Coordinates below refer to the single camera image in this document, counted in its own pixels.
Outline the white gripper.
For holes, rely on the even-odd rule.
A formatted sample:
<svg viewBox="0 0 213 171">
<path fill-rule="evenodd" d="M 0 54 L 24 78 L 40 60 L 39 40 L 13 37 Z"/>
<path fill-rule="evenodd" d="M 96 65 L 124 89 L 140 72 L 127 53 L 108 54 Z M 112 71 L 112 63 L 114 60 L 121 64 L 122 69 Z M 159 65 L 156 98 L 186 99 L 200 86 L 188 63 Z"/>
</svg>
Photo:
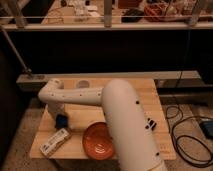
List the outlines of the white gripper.
<svg viewBox="0 0 213 171">
<path fill-rule="evenodd" d="M 62 115 L 65 113 L 64 105 L 53 103 L 47 105 L 48 112 L 53 118 L 56 118 L 55 120 L 55 128 L 61 129 L 61 128 L 67 128 L 68 127 L 68 117 L 65 115 Z"/>
</svg>

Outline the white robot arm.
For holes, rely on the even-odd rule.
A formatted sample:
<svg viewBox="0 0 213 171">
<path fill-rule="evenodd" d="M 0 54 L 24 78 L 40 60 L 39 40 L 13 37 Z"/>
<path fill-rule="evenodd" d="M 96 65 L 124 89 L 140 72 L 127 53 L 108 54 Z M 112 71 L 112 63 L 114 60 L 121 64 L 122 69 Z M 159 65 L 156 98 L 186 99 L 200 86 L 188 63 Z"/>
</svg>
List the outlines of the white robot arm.
<svg viewBox="0 0 213 171">
<path fill-rule="evenodd" d="M 50 79 L 38 97 L 51 114 L 58 113 L 63 104 L 100 106 L 121 171 L 168 171 L 142 101 L 128 81 L 112 79 L 103 87 L 63 89 L 59 79 Z"/>
</svg>

